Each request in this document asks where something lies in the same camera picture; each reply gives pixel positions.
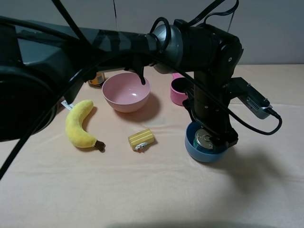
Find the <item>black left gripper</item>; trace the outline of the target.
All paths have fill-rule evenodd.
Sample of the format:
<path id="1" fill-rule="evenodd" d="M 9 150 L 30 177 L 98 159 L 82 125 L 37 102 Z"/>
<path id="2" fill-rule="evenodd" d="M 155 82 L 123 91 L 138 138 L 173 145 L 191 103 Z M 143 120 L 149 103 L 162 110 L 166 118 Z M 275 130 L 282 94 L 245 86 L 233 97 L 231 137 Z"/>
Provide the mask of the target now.
<path id="1" fill-rule="evenodd" d="M 201 71 L 195 71 L 194 79 L 202 83 L 225 107 L 228 107 L 230 103 L 228 90 L 217 86 L 215 78 Z M 187 87 L 187 95 L 188 98 L 182 102 L 183 106 L 190 114 L 191 120 L 197 122 L 211 135 L 211 142 L 215 146 L 236 145 L 238 133 L 231 126 L 229 114 L 194 84 Z"/>

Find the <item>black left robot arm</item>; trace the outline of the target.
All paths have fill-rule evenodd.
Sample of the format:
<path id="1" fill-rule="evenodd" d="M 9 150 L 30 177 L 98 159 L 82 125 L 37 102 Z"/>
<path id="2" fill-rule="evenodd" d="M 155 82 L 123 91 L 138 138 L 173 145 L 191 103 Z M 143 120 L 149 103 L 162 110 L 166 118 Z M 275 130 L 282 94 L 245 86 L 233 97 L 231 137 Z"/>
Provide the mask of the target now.
<path id="1" fill-rule="evenodd" d="M 239 39 L 212 25 L 190 27 L 158 18 L 148 34 L 0 19 L 0 139 L 21 138 L 41 114 L 34 99 L 73 102 L 99 70 L 124 69 L 143 78 L 145 66 L 159 73 L 205 73 L 223 85 L 243 48 Z"/>

